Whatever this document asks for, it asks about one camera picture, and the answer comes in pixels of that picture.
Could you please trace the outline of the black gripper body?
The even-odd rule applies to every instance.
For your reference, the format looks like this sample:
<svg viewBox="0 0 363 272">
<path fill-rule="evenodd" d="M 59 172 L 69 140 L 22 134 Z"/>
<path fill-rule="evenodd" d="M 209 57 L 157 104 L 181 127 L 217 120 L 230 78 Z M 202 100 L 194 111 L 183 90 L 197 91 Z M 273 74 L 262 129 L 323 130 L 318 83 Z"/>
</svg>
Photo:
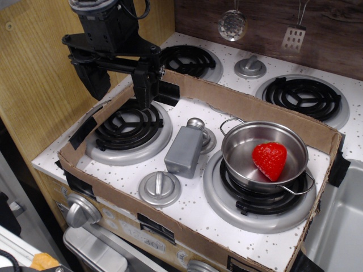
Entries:
<svg viewBox="0 0 363 272">
<path fill-rule="evenodd" d="M 99 68 L 125 74 L 133 74 L 141 57 L 154 57 L 161 53 L 139 34 L 138 21 L 147 16 L 137 16 L 134 6 L 71 6 L 78 15 L 83 32 L 65 35 L 73 61 L 95 63 Z"/>
</svg>

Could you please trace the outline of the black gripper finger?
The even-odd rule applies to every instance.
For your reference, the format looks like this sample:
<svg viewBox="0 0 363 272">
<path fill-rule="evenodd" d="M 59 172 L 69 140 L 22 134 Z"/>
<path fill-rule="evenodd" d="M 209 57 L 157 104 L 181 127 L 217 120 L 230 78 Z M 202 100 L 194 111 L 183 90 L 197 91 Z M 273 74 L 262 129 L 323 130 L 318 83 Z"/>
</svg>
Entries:
<svg viewBox="0 0 363 272">
<path fill-rule="evenodd" d="M 159 57 L 141 57 L 132 74 L 133 89 L 141 109 L 150 108 L 152 100 L 159 93 L 162 77 Z"/>
<path fill-rule="evenodd" d="M 90 95 L 100 101 L 111 88 L 110 77 L 107 71 L 99 68 L 95 63 L 79 63 L 72 61 L 81 82 Z"/>
</svg>

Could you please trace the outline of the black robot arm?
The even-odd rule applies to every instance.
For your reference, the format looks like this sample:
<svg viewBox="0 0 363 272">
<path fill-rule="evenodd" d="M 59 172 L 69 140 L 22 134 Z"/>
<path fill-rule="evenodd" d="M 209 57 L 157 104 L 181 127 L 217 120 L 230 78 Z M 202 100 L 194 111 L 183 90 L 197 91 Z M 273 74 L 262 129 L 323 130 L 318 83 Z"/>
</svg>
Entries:
<svg viewBox="0 0 363 272">
<path fill-rule="evenodd" d="M 92 97 L 101 100 L 111 87 L 109 72 L 129 74 L 141 109 L 149 108 L 159 94 L 163 67 L 159 46 L 143 39 L 133 1 L 69 1 L 78 15 L 83 32 L 65 35 L 62 43 L 83 85 Z"/>
</svg>

